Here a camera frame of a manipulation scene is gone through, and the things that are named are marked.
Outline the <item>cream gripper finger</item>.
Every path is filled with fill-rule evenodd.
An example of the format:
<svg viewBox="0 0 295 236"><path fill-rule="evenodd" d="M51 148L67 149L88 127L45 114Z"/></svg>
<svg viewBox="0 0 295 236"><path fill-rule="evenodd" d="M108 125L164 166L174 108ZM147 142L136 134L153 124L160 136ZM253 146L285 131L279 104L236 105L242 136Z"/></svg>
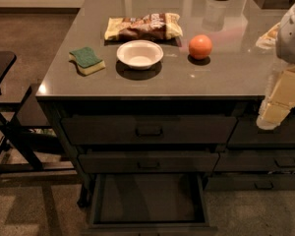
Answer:
<svg viewBox="0 0 295 236"><path fill-rule="evenodd" d="M285 106L263 101L259 110L258 125L279 126L289 113L290 110Z"/></svg>

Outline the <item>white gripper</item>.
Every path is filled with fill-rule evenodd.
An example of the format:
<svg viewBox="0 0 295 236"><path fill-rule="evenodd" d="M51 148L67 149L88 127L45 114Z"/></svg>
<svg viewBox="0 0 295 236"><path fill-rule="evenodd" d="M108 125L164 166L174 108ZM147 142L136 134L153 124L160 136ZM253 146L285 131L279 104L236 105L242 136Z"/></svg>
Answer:
<svg viewBox="0 0 295 236"><path fill-rule="evenodd" d="M280 21L275 48L278 58L295 64L295 3ZM295 107L295 65L280 74L269 102L288 109Z"/></svg>

